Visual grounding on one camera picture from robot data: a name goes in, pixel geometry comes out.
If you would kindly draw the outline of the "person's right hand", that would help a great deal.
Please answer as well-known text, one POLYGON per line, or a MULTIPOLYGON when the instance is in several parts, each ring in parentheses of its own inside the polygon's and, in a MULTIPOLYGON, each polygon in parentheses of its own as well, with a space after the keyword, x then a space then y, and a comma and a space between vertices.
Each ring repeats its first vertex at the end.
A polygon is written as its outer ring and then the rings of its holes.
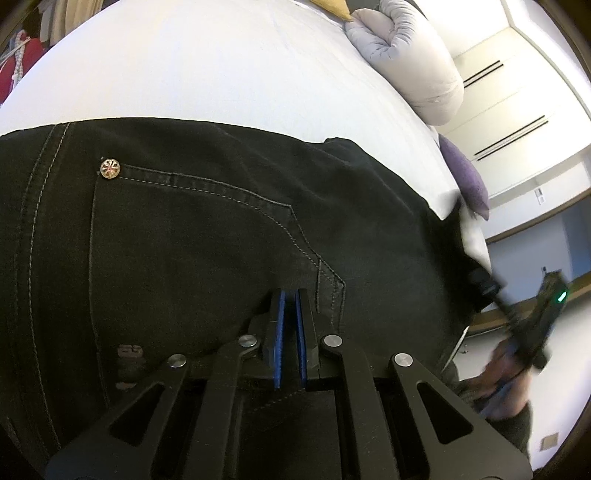
POLYGON ((528 405, 531 369, 526 368, 515 354, 509 340, 500 342, 482 373, 466 380, 474 399, 485 399, 481 416, 491 421, 503 421, 521 413, 528 405))

